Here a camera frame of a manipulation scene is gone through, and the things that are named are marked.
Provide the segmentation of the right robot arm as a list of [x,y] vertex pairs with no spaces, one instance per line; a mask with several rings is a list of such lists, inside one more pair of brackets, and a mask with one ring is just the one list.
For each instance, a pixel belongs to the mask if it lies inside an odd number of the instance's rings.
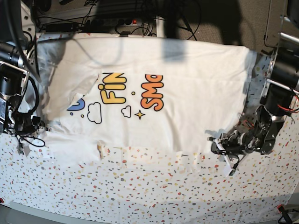
[[45,123],[36,115],[40,81],[37,36],[30,7],[22,0],[0,2],[0,132],[14,136],[28,155]]

